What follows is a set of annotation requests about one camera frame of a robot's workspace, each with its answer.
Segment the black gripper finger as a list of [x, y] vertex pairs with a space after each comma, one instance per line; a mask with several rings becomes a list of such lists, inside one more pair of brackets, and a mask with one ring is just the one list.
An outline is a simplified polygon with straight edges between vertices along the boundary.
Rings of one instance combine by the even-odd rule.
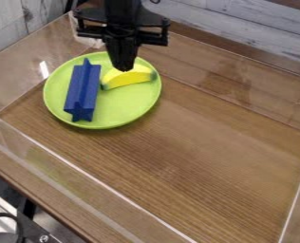
[[123, 45], [123, 70], [129, 71], [134, 67], [138, 56], [138, 42], [135, 39], [126, 39]]
[[123, 69], [122, 63], [122, 41], [113, 37], [106, 39], [106, 48], [113, 62], [113, 66], [118, 69]]

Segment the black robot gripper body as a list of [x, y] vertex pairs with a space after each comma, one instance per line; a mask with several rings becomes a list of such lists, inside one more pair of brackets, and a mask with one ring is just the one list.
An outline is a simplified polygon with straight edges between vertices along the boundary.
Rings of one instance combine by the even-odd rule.
[[167, 45], [170, 20], [150, 11], [141, 0], [103, 0], [99, 8], [75, 9], [78, 31], [95, 38], [134, 37], [138, 45]]

